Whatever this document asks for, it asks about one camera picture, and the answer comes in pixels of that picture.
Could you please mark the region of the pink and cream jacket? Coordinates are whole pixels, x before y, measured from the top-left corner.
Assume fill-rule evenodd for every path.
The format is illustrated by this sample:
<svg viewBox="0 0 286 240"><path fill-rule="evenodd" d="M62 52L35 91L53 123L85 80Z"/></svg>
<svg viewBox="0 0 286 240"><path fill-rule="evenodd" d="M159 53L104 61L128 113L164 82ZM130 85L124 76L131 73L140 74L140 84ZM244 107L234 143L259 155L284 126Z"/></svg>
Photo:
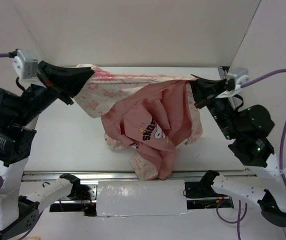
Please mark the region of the pink and cream jacket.
<svg viewBox="0 0 286 240"><path fill-rule="evenodd" d="M194 143L203 133L190 86L196 77L91 68L94 74L75 97L77 104L101 119L111 150L135 149L130 163L141 181L168 178L176 147Z"/></svg>

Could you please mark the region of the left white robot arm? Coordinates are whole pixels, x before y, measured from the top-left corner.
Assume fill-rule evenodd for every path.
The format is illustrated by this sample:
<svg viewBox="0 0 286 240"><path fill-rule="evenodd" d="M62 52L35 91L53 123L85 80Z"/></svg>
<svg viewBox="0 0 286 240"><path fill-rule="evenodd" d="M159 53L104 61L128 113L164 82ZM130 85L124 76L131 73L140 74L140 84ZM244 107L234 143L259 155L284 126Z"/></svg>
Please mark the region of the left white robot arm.
<svg viewBox="0 0 286 240"><path fill-rule="evenodd" d="M72 105L93 74L90 67L62 68L41 61L19 67L18 78L30 81L21 95L0 88L0 240L31 231L47 207L62 198L77 199L85 190L78 177L64 173L38 191L19 193L36 134L27 125L57 99Z"/></svg>

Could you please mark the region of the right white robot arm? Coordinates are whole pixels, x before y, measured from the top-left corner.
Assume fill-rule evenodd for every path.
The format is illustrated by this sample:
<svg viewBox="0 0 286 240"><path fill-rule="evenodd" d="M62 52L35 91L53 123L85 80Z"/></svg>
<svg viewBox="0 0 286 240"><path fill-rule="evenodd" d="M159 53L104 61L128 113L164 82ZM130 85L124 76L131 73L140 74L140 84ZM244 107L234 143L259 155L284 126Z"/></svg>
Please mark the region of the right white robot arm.
<svg viewBox="0 0 286 240"><path fill-rule="evenodd" d="M268 141L275 125L271 115L262 105L242 109L232 107L229 101L249 86L247 75L231 74L222 80L200 78L190 86L195 107L209 110L224 137L232 141L228 147L234 156L263 183L263 188L255 188L209 170L202 177L202 193L227 195L257 206L267 221L286 228L286 170L283 155L275 153Z"/></svg>

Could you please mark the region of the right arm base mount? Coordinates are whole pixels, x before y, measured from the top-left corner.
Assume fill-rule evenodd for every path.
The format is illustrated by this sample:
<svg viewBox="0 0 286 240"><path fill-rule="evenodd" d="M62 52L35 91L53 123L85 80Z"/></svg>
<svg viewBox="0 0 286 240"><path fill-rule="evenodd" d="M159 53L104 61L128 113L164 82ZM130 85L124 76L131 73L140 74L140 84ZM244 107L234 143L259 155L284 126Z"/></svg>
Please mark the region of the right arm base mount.
<svg viewBox="0 0 286 240"><path fill-rule="evenodd" d="M200 181L185 182L182 194L187 199L188 210L234 207L229 196L215 193L208 185Z"/></svg>

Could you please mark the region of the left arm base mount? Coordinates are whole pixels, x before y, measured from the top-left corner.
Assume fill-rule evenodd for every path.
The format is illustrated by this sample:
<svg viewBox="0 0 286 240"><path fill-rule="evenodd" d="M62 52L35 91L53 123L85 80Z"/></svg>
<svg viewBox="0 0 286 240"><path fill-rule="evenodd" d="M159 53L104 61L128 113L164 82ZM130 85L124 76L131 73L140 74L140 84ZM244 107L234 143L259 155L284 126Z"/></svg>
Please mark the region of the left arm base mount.
<svg viewBox="0 0 286 240"><path fill-rule="evenodd" d="M74 193L53 203L49 211L52 213L83 213L84 216L97 216L96 184L82 184Z"/></svg>

